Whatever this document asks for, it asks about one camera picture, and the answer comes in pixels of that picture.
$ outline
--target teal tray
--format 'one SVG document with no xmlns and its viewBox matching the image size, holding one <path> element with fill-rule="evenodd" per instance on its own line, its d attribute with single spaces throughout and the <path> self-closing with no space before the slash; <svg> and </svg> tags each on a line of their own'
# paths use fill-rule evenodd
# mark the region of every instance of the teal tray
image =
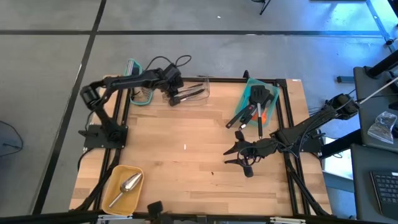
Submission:
<svg viewBox="0 0 398 224">
<path fill-rule="evenodd" d="M 266 84 L 262 81 L 254 79 L 254 78 L 249 78 L 249 80 L 246 84 L 246 87 L 244 88 L 241 99 L 239 100 L 239 103 L 236 106 L 235 115 L 237 115 L 245 106 L 248 105 L 249 97 L 250 97 L 250 90 L 253 85 L 263 85 L 263 86 L 265 86 L 265 88 L 267 90 L 269 90 L 269 92 L 272 95 L 274 95 L 274 100 L 272 100 L 271 104 L 267 108 L 267 112 L 266 112 L 267 120 L 262 125 L 263 127 L 266 127 L 269 124 L 269 121 L 271 120 L 271 116 L 272 116 L 272 112 L 274 111 L 274 108 L 275 108 L 276 100 L 279 97 L 279 88 L 274 87 L 273 85 Z M 253 126 L 257 126 L 257 120 L 256 121 L 250 120 L 249 124 L 253 125 Z"/>
</svg>

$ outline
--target black spatula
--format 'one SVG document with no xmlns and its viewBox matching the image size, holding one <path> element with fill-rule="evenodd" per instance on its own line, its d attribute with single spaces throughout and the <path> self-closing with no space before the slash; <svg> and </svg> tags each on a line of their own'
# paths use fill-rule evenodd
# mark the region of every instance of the black spatula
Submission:
<svg viewBox="0 0 398 224">
<path fill-rule="evenodd" d="M 262 139 L 262 121 L 261 121 L 261 105 L 267 100 L 269 90 L 263 85 L 254 85 L 251 87 L 250 100 L 257 104 L 257 117 L 259 127 L 259 139 Z"/>
</svg>

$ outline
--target wooden table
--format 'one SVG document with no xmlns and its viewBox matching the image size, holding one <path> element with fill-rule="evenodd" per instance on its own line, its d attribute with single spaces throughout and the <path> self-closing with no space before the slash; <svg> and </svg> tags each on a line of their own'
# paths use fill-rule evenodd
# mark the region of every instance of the wooden table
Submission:
<svg viewBox="0 0 398 224">
<path fill-rule="evenodd" d="M 251 178 L 244 176 L 240 166 L 223 162 L 236 158 L 236 154 L 223 156 L 233 146 L 237 130 L 226 129 L 225 125 L 234 115 L 244 86 L 210 83 L 210 97 L 202 106 L 170 107 L 158 90 L 150 105 L 130 105 L 128 140 L 120 164 L 144 171 L 135 212 L 146 213 L 148 204 L 161 200 L 164 211 L 172 213 L 292 215 L 282 154 L 272 154 L 256 163 Z M 300 80 L 287 80 L 287 86 L 294 123 L 298 124 L 308 118 L 303 86 Z M 108 114 L 112 114 L 115 98 L 116 94 L 105 106 Z M 283 99 L 281 91 L 284 123 L 288 127 Z M 275 110 L 263 130 L 264 136 L 277 129 Z M 247 141 L 258 140 L 255 126 L 248 126 L 243 133 Z M 97 184 L 103 155 L 104 149 L 94 149 L 82 160 L 70 208 L 79 206 Z M 301 158 L 306 186 L 323 209 L 331 213 L 319 160 L 309 153 L 301 153 Z M 299 211 L 303 212 L 299 192 L 296 187 Z"/>
</svg>

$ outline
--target keyboard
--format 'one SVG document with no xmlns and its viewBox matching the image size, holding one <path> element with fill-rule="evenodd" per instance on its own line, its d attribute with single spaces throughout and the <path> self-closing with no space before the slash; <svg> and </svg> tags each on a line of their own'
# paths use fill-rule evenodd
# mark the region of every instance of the keyboard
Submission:
<svg viewBox="0 0 398 224">
<path fill-rule="evenodd" d="M 371 172 L 380 212 L 398 220 L 398 172 Z"/>
</svg>

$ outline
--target concrete floor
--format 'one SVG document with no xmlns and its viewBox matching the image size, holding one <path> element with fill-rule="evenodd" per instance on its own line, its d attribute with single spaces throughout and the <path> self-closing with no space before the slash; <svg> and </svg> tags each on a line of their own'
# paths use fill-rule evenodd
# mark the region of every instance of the concrete floor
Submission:
<svg viewBox="0 0 398 224">
<path fill-rule="evenodd" d="M 377 10 L 389 9 L 378 2 L 373 1 Z M 91 30 L 99 5 L 100 0 L 3 0 L 0 30 Z M 242 0 L 108 0 L 99 29 L 377 30 L 365 2 L 279 0 L 263 16 L 260 9 L 261 4 Z M 397 23 L 395 15 L 385 20 Z M 87 35 L 0 35 L 0 120 L 14 125 L 25 141 L 20 153 L 0 157 L 0 217 L 31 210 L 28 202 L 37 193 L 87 40 Z M 183 76 L 241 77 L 249 70 L 258 78 L 299 78 L 307 105 L 314 108 L 353 90 L 353 84 L 337 84 L 336 77 L 389 55 L 383 43 L 381 36 L 101 35 L 83 85 L 122 73 L 131 57 L 146 65 L 157 55 L 191 54 L 192 61 L 181 68 Z M 68 209 L 84 140 L 77 131 L 87 114 L 78 98 L 45 213 Z M 322 130 L 335 138 L 358 128 L 358 118 L 353 118 L 330 122 Z"/>
</svg>

